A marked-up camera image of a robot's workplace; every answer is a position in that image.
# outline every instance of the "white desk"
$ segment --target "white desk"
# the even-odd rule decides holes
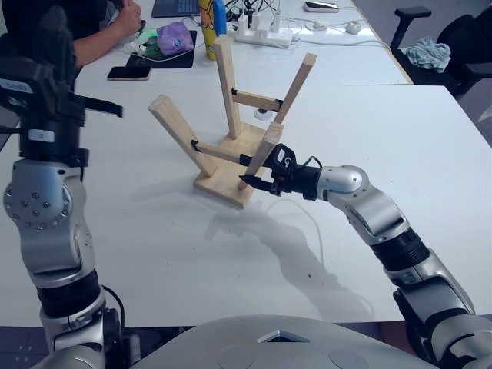
[[[184,85],[196,78],[175,73]],[[155,93],[145,83],[138,90],[104,86],[93,92],[110,91],[127,109],[125,120],[88,113],[86,218],[101,282],[120,294],[129,327],[242,314],[401,319],[393,286],[342,213],[300,195],[259,191],[237,211],[193,189],[196,167],[146,110]],[[226,124],[218,85],[207,94],[165,81],[162,89],[202,139],[220,140]],[[251,111],[244,119],[253,122]],[[440,255],[477,313],[492,312],[490,148],[444,88],[325,87],[309,78],[283,142],[300,161],[317,155],[325,165],[364,168]],[[12,139],[0,155],[0,188],[16,145]],[[0,234],[0,325],[38,326],[39,302],[3,211]]]
[[[180,20],[175,18],[150,18],[154,0],[141,0],[139,3],[142,7],[143,18],[147,19],[149,26],[158,27]],[[342,0],[338,3],[341,7],[354,6],[354,3],[350,0]],[[338,13],[321,14],[305,12],[302,9],[301,0],[283,1],[282,4],[282,14],[289,18],[325,19],[331,24],[340,24],[363,18],[359,11],[352,8],[341,9]],[[264,14],[271,15],[269,10],[264,11]],[[198,30],[197,45],[200,45],[203,42],[201,29],[189,20],[185,21],[185,23],[190,29]],[[290,25],[294,33],[300,30],[295,23],[291,22]],[[353,43],[377,39],[367,23],[363,24],[359,35],[355,36],[335,30],[313,33],[304,29],[297,37],[319,42],[337,43]],[[323,85],[399,85],[409,83],[394,63],[391,53],[388,53],[384,47],[378,44],[346,47],[296,45],[291,50],[284,50],[233,42],[232,50],[238,84],[241,88],[258,88],[257,81],[263,80],[280,80],[285,86],[288,86],[294,76],[292,75],[293,72],[287,72],[286,74],[286,70],[291,68],[292,71],[295,71],[306,52],[317,54],[317,67],[313,71],[313,78],[316,78]],[[85,67],[79,77],[79,92],[85,93],[86,86],[103,87],[101,85],[104,84],[110,69],[115,65],[125,65],[127,60],[128,55],[124,54],[121,48],[116,48],[96,63]],[[192,72],[189,70],[162,69],[155,70],[154,73],[160,76],[161,88],[167,88],[169,83],[183,85],[185,82],[180,79],[183,74],[187,76],[202,76],[204,73],[208,73],[208,69],[216,72],[217,67],[214,62],[207,60],[205,49],[202,46],[195,52]]]

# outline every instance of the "power strip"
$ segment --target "power strip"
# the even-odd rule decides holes
[[[236,31],[236,41],[248,44],[281,46],[288,48],[292,43],[293,32],[291,29],[280,29],[281,16],[274,15],[271,18],[262,17],[254,14],[251,21],[251,28],[248,28],[248,17],[244,14],[238,19],[238,30]]]

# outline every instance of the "purple pouch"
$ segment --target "purple pouch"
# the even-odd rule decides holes
[[[157,29],[157,45],[163,55],[193,50],[193,39],[183,22],[173,22]]]

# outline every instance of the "yellow bottle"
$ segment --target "yellow bottle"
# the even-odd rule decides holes
[[[225,7],[222,0],[200,0],[201,30],[205,39],[207,57],[216,60],[214,52],[215,39],[227,34]]]

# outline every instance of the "smartphone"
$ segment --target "smartphone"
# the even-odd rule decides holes
[[[109,81],[147,81],[151,77],[151,67],[113,67],[108,75]]]
[[[337,13],[340,7],[334,2],[304,2],[304,10],[306,12]]]

